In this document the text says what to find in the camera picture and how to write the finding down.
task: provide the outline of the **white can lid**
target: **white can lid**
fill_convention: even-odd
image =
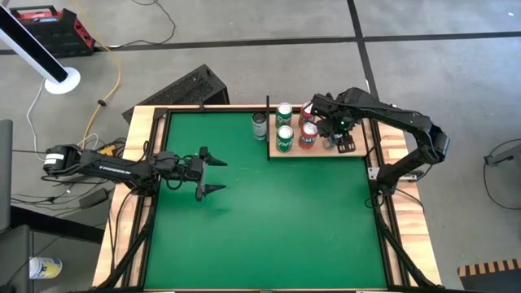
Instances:
[[[37,257],[33,257],[29,260],[29,278],[35,278],[40,270],[42,269],[42,264]]]
[[[318,129],[317,129],[317,126],[313,123],[310,123],[310,122],[307,122],[306,124],[304,124],[304,126],[302,127],[302,129],[304,130],[304,132],[306,134],[315,134],[318,132]]]
[[[291,135],[293,135],[293,129],[287,125],[284,125],[278,129],[277,133],[281,138],[290,138]]]
[[[302,105],[302,108],[304,109],[304,112],[306,112],[308,114],[311,114],[311,108],[312,107],[313,107],[313,103],[311,103],[311,101],[306,102],[306,103],[304,103],[304,105]]]
[[[281,114],[289,114],[292,110],[291,105],[289,103],[280,103],[277,109]]]

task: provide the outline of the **sprite can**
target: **sprite can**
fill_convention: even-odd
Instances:
[[[281,126],[291,126],[291,117],[293,116],[293,109],[289,103],[280,103],[277,107],[277,114],[275,114],[277,120],[275,126],[277,129]]]
[[[293,145],[293,129],[287,125],[281,126],[277,130],[277,150],[288,152]]]

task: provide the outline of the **gray concrete floor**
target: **gray concrete floor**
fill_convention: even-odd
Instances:
[[[170,24],[158,7],[140,7],[128,0],[79,2],[110,45],[138,38],[157,42],[169,35]],[[162,3],[177,23],[170,42],[354,35],[344,0]],[[75,10],[68,0],[11,0],[8,6],[37,4]],[[365,0],[356,4],[366,36],[521,30],[521,3],[511,0]],[[435,166],[419,184],[442,282],[461,288],[458,266],[521,256],[521,216],[487,198],[481,174],[483,156],[492,147],[521,137],[519,38],[384,42],[367,44],[367,48],[380,98],[428,114],[452,139],[446,162]],[[123,67],[120,89],[92,129],[105,141],[126,136],[128,125],[120,116],[124,110],[203,63],[228,85],[232,103],[263,103],[267,94],[276,103],[302,103],[317,92],[336,95],[351,86],[366,87],[354,43],[117,55]],[[95,101],[116,79],[116,68],[107,53],[61,62],[77,68],[82,80],[70,94],[42,94],[32,116],[40,150],[80,141]],[[25,113],[42,78],[15,55],[0,56],[0,68],[0,118],[15,122],[14,147],[31,149],[33,138]],[[491,191],[504,204],[521,206],[519,172],[510,163],[488,172]],[[14,154],[13,173],[13,193],[45,197],[62,191],[38,179],[42,165],[33,155]],[[66,206],[76,207],[77,203]],[[104,204],[69,217],[96,225],[106,219],[107,209]],[[38,235],[35,250],[48,241],[48,236]],[[55,280],[35,282],[36,291],[86,289],[98,252],[97,245],[59,240],[44,255],[62,258],[64,272]],[[73,263],[71,259],[78,256],[81,263]]]

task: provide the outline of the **black cord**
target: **black cord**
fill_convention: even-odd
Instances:
[[[50,197],[48,199],[44,199],[44,200],[40,200],[40,201],[35,201],[35,202],[32,202],[32,201],[25,201],[25,200],[22,200],[22,199],[11,199],[12,201],[14,201],[15,203],[22,203],[22,204],[26,204],[26,205],[33,205],[37,208],[46,208],[48,210],[51,210],[51,211],[63,211],[63,210],[66,210],[66,209],[74,209],[74,208],[48,208],[46,206],[55,206],[55,205],[58,205],[58,204],[65,204],[65,203],[70,203],[72,201],[75,201],[75,200],[78,200],[80,197],[82,196],[85,196],[85,195],[88,195],[92,190],[96,189],[97,187],[99,187],[99,185],[102,184],[102,180],[101,179],[97,185],[89,188],[87,191],[79,194],[79,195],[73,195],[71,196],[72,199],[70,200],[67,200],[67,201],[64,201],[64,202],[61,202],[61,203],[55,203],[55,200],[60,198],[61,196],[63,196],[63,194],[67,193],[67,191],[63,192],[61,195],[59,196],[56,196],[56,197]]]
[[[135,44],[135,43],[138,43],[138,42],[146,43],[146,44],[149,44],[149,45],[162,45],[165,42],[168,42],[168,41],[170,41],[172,39],[173,35],[175,34],[177,25],[172,20],[172,17],[170,16],[170,14],[159,3],[159,0],[152,0],[152,2],[150,2],[150,3],[140,3],[140,2],[137,2],[135,0],[132,0],[132,2],[134,2],[134,3],[138,4],[138,5],[141,5],[141,6],[150,6],[152,4],[156,4],[158,7],[160,7],[160,9],[166,14],[166,16],[169,18],[170,23],[172,24],[172,32],[170,33],[169,37],[167,37],[166,39],[164,39],[161,42],[150,42],[150,41],[146,41],[146,40],[140,39],[140,40],[131,41],[131,42],[125,43],[123,45],[119,45],[119,46],[109,46],[109,48],[111,48],[111,49],[120,49],[120,48],[122,48],[124,46],[132,45],[132,44]]]
[[[418,181],[422,180],[429,173],[429,171],[431,171],[432,166],[433,165],[429,165],[429,168],[427,168],[427,170],[425,170],[425,172],[423,172],[422,175],[420,175],[418,178],[416,178],[416,180],[414,180],[414,182],[418,182]]]
[[[376,208],[377,206],[374,206],[373,203],[371,202],[371,205],[369,205],[369,201],[373,199],[373,196],[370,195],[366,201],[364,202],[364,205],[366,206],[366,208]],[[382,207],[383,206],[383,203],[385,202],[383,196],[382,196],[382,202],[379,202],[378,200],[378,196],[376,196],[376,201],[378,202],[378,207]]]
[[[12,151],[14,151],[14,152],[23,152],[23,153],[33,153],[33,154],[43,154],[43,155],[47,154],[44,151],[26,151],[26,150],[15,150],[15,149],[13,149]]]
[[[510,142],[517,142],[517,141],[521,141],[521,138],[516,138],[516,139],[511,139],[509,141],[506,141],[506,142],[502,142],[500,143],[499,145],[497,145],[496,147],[494,147],[490,153],[488,153],[488,156],[491,156],[493,155],[494,151],[496,151],[498,148],[500,147],[503,147],[505,144],[507,143],[510,143]],[[520,208],[512,208],[512,207],[507,207],[506,205],[504,204],[501,204],[501,203],[498,203],[493,197],[492,195],[490,194],[490,191],[488,190],[488,184],[487,184],[487,162],[484,162],[483,163],[483,184],[485,185],[485,191],[487,192],[487,195],[488,197],[490,198],[490,200],[492,200],[496,205],[504,208],[504,209],[508,209],[508,210],[513,210],[513,211],[518,211],[518,210],[521,210],[521,207]]]
[[[114,255],[116,254],[116,247],[114,246],[114,238],[112,237],[112,221],[111,221],[111,209],[108,209],[108,232],[111,235],[111,272],[114,270]]]
[[[13,194],[11,196],[22,196],[22,197],[28,197],[28,198],[31,198],[31,199],[41,199],[42,197],[41,196],[36,196],[36,195],[22,195],[22,194]],[[69,198],[69,197],[76,197],[76,195],[60,195],[59,196],[60,198]]]
[[[179,188],[181,188],[181,185],[182,185],[182,179],[179,180],[179,183],[178,183],[177,186],[175,186],[175,187],[171,187],[171,186],[170,186],[170,180],[166,180],[166,186],[167,186],[170,190],[178,190]]]
[[[423,203],[419,199],[415,198],[412,194],[407,193],[407,192],[405,192],[405,191],[403,191],[403,190],[401,190],[399,188],[396,188],[396,190],[400,191],[403,195],[407,196],[408,198],[413,200],[415,203],[419,204],[420,207],[422,207],[423,213],[425,213],[425,208],[423,207]]]
[[[59,213],[57,215],[54,215],[53,217],[58,217],[58,216],[65,215],[65,214],[70,213],[70,212],[79,211],[79,210],[81,210],[81,207],[78,207],[78,208],[67,208],[67,209],[69,209],[69,211],[61,212],[61,213]]]
[[[115,267],[115,264],[116,264],[116,260],[115,260],[115,254],[116,254],[116,246],[117,246],[117,228],[118,228],[118,225],[120,224],[120,216],[121,216],[121,212],[123,211],[123,207],[125,206],[125,202],[127,201],[127,199],[130,197],[130,193],[132,191],[129,191],[129,193],[125,196],[125,198],[123,199],[123,201],[121,202],[121,205],[120,205],[120,210],[117,211],[117,216],[116,216],[116,231],[114,232],[114,253],[112,253],[112,268]]]

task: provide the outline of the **soda can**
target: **soda can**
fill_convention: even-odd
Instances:
[[[253,137],[256,140],[266,139],[266,114],[263,112],[256,112],[252,116],[253,122]]]
[[[311,115],[311,108],[313,104],[311,101],[304,103],[300,109],[299,127],[302,128],[307,122],[314,122],[315,116]]]
[[[317,140],[317,126],[307,122],[300,130],[299,147],[305,150],[310,149]]]
[[[291,117],[293,116],[293,108],[289,103],[280,103],[275,114],[277,120],[275,126],[279,129],[281,126],[291,126]]]
[[[283,125],[277,130],[277,150],[288,152],[292,146],[293,129],[287,125]]]

